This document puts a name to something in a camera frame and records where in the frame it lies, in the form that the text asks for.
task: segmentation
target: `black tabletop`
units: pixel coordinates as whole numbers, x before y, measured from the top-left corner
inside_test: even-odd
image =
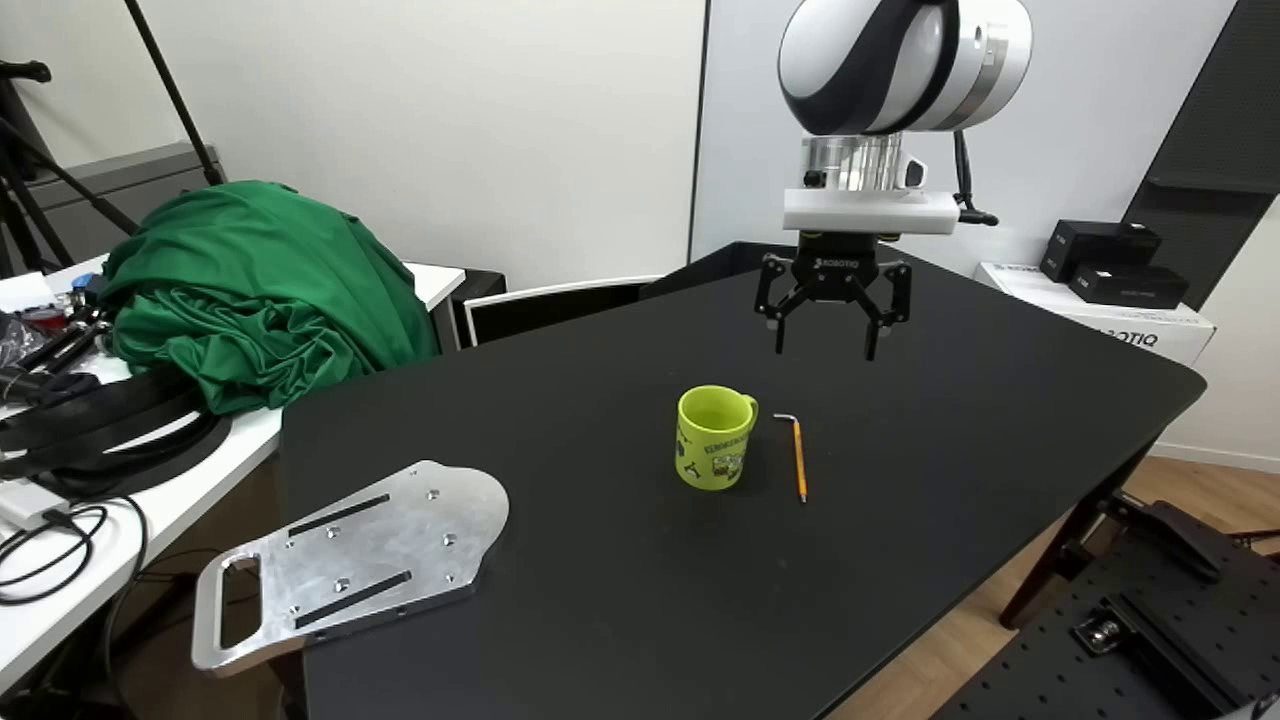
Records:
[[[819,716],[1205,391],[930,264],[876,365],[855,306],[806,306],[777,356],[753,283],[298,405],[298,510],[411,460],[513,495],[473,595],[310,646],[312,716]],[[807,506],[777,422],[736,490],[675,479],[675,395],[706,380],[806,419]]]

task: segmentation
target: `white wall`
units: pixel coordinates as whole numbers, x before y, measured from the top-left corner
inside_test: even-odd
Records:
[[[60,164],[182,138],[182,121],[169,111],[124,3],[9,0],[0,3],[0,59],[51,69],[51,83],[22,83],[22,96]]]
[[[961,227],[906,248],[971,272],[1034,264],[1059,214],[1122,218],[1189,96],[1231,0],[1025,0],[1036,54],[1022,96],[969,131],[982,207],[1002,227]],[[798,0],[715,0],[693,251],[792,241],[780,195],[800,179],[800,125],[777,91],[777,40]],[[955,188],[948,137],[908,137],[933,188]]]
[[[233,176],[333,201],[410,260],[513,283],[684,264],[706,0],[150,3]],[[64,69],[73,160],[182,138],[122,3],[0,9]]]
[[[1164,454],[1280,471],[1280,203],[1252,233],[1205,317],[1222,325],[1205,401],[1168,428]]]

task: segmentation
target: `green fabric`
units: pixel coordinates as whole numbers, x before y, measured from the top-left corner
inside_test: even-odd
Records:
[[[411,272],[359,218],[282,183],[186,192],[106,275],[114,353],[187,373],[215,415],[437,356]]]

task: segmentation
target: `mug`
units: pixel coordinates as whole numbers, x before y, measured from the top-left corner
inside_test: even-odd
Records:
[[[725,490],[743,476],[760,405],[725,382],[697,382],[675,405],[675,476],[700,490]]]

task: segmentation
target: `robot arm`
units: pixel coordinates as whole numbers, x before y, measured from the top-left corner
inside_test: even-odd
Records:
[[[786,201],[800,233],[798,260],[774,255],[755,310],[777,327],[807,300],[868,310],[868,360],[879,330],[912,310],[912,266],[879,264],[879,241],[948,235],[955,218],[997,225],[969,201],[961,126],[997,117],[1034,62],[1034,19],[1022,0],[806,0],[786,33],[777,80],[814,131],[806,188]],[[955,131],[961,192],[925,192],[925,164],[902,131]]]

